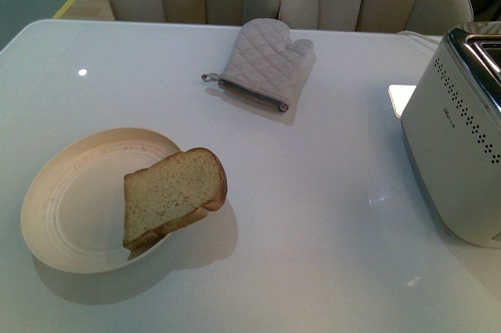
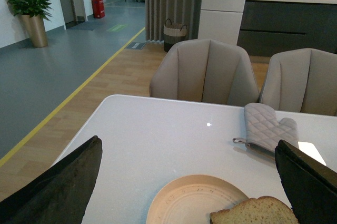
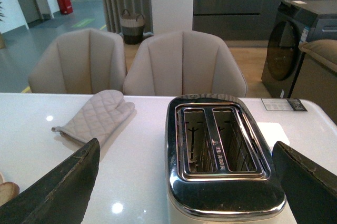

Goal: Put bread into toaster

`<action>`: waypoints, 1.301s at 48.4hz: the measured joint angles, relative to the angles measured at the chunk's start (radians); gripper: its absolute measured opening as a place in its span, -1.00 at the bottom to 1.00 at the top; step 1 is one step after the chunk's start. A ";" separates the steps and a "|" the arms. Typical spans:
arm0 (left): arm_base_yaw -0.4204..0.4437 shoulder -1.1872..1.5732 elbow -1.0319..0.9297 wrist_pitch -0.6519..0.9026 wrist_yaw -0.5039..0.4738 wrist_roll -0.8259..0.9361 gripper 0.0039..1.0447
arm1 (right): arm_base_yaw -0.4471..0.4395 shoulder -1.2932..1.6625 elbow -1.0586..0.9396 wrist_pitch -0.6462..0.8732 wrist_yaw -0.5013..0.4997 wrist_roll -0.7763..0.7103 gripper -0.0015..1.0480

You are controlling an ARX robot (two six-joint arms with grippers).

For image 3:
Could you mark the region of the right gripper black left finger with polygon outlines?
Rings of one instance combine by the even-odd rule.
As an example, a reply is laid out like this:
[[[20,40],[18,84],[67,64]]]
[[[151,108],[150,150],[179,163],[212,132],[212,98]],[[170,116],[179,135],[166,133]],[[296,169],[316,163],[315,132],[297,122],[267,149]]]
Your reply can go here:
[[[93,138],[2,205],[1,223],[81,223],[98,174],[100,152]]]

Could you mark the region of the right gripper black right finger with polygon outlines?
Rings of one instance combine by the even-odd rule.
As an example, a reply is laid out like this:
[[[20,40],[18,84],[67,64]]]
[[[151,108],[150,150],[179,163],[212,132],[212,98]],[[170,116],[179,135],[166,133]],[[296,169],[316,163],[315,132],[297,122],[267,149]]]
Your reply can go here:
[[[272,159],[297,223],[336,223],[336,175],[281,141]]]

